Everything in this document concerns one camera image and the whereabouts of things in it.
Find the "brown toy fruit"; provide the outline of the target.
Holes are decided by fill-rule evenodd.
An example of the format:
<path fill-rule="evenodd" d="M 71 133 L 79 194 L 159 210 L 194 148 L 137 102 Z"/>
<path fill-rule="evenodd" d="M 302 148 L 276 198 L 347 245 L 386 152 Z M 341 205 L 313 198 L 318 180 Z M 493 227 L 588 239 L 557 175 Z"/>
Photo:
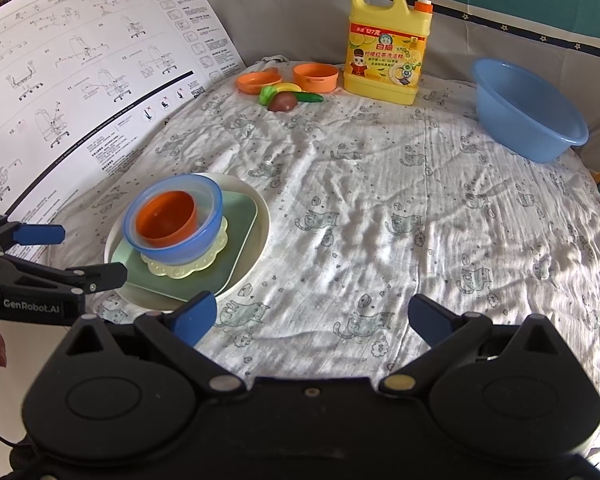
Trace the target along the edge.
<path fill-rule="evenodd" d="M 290 112 L 298 105 L 298 99 L 294 92 L 277 92 L 268 102 L 268 110 L 274 113 Z"/>

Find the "orange toy pot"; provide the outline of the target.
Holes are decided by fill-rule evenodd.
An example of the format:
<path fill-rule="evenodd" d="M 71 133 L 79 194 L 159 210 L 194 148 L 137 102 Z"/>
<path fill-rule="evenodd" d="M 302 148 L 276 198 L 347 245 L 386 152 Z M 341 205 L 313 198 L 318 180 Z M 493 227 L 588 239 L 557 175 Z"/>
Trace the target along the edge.
<path fill-rule="evenodd" d="M 294 83 L 307 92 L 329 93 L 337 88 L 339 68 L 323 63 L 302 63 L 292 70 Z"/>

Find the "yellow scalloped small plate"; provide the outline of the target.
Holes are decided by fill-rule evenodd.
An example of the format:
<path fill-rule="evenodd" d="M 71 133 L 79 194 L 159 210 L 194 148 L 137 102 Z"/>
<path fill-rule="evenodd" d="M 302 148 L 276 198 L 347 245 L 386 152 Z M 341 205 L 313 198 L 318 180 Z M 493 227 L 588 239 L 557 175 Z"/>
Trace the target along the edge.
<path fill-rule="evenodd" d="M 207 269 L 215 262 L 216 256 L 226 247 L 228 243 L 227 235 L 228 221 L 222 217 L 221 226 L 218 235 L 215 237 L 210 248 L 200 257 L 195 260 L 174 266 L 141 255 L 140 258 L 148 267 L 148 271 L 155 276 L 166 276 L 174 280 L 187 278 L 190 274 Z"/>

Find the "large blue plastic basin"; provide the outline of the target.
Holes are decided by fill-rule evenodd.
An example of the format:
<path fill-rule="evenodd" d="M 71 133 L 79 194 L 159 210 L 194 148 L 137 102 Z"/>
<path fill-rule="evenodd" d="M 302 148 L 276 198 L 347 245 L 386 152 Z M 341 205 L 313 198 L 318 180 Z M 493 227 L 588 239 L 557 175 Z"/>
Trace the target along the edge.
<path fill-rule="evenodd" d="M 546 80 L 495 58 L 479 58 L 471 71 L 477 116 L 494 141 L 532 162 L 551 162 L 588 142 L 582 114 Z"/>

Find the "white instruction sheet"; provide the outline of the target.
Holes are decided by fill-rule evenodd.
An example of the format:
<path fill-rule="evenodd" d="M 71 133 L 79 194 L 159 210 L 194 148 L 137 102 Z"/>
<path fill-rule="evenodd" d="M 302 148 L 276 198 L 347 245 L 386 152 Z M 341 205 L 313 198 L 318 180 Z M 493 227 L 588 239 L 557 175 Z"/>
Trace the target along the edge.
<path fill-rule="evenodd" d="M 0 7 L 0 214 L 47 223 L 244 67 L 208 0 Z"/>

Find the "green square plate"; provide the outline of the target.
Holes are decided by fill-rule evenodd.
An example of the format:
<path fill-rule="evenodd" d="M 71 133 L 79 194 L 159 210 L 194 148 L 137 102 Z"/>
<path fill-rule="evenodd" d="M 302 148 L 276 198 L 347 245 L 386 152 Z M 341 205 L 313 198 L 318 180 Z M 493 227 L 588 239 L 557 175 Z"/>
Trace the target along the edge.
<path fill-rule="evenodd" d="M 195 271 L 186 278 L 152 274 L 140 253 L 124 239 L 121 226 L 111 232 L 112 242 L 107 248 L 106 261 L 123 263 L 128 269 L 126 284 L 145 292 L 180 301 L 189 300 L 202 290 L 218 294 L 230 282 L 258 215 L 257 203 L 244 193 L 224 191 L 223 207 L 227 244 L 204 270 Z"/>

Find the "light green toy vegetable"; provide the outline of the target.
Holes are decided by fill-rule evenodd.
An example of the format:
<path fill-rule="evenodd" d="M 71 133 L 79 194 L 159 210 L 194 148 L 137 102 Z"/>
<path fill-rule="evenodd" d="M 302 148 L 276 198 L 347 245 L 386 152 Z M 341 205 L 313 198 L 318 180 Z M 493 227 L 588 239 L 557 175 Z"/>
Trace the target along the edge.
<path fill-rule="evenodd" d="M 268 107 L 268 104 L 270 104 L 272 99 L 274 99 L 274 96 L 276 96 L 276 93 L 277 93 L 277 90 L 276 90 L 274 84 L 268 84 L 267 86 L 264 86 L 260 90 L 260 93 L 258 95 L 258 102 L 262 106 Z"/>

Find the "small orange-red bowl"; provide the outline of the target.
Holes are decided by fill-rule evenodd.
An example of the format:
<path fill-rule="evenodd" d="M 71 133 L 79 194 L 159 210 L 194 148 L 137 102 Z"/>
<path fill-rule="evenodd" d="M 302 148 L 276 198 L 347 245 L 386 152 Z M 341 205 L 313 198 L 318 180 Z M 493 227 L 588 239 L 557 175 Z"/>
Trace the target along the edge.
<path fill-rule="evenodd" d="M 197 231 L 197 205 L 184 191 L 163 192 L 140 207 L 134 226 L 143 242 L 155 248 L 181 243 Z"/>

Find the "orange toy pan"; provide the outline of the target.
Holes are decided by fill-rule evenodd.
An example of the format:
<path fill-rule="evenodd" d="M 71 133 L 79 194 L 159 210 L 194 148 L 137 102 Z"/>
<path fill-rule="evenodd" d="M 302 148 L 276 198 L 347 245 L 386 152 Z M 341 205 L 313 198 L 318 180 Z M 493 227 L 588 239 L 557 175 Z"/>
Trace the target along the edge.
<path fill-rule="evenodd" d="M 258 72 L 245 73 L 236 79 L 237 89 L 250 96 L 257 96 L 264 87 L 279 84 L 283 81 L 282 75 L 275 67 L 259 70 Z"/>

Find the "yellow dish soap jug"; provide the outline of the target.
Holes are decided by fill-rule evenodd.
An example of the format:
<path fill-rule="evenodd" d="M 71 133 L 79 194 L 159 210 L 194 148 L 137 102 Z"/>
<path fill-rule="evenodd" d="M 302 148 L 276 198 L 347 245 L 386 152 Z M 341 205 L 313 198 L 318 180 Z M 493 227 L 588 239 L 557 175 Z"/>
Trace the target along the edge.
<path fill-rule="evenodd" d="M 400 105 L 415 102 L 427 40 L 431 0 L 351 0 L 343 65 L 347 92 Z"/>

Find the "green toy cucumber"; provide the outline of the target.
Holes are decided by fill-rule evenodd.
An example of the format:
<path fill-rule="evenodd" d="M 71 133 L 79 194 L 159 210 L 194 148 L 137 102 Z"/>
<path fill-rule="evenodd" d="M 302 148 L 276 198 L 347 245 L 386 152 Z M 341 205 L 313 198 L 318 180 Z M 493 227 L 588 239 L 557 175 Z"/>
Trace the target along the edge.
<path fill-rule="evenodd" d="M 324 101 L 324 98 L 318 93 L 294 92 L 294 96 L 296 97 L 298 102 L 321 103 Z"/>

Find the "yellow toy banana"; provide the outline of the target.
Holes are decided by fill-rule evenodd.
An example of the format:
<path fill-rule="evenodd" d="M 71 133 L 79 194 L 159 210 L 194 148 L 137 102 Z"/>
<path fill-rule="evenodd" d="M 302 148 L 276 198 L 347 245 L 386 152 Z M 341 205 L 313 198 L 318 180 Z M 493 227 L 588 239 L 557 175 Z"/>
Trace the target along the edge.
<path fill-rule="evenodd" d="M 276 84 L 275 89 L 277 92 L 302 92 L 302 88 L 298 84 L 284 81 Z"/>

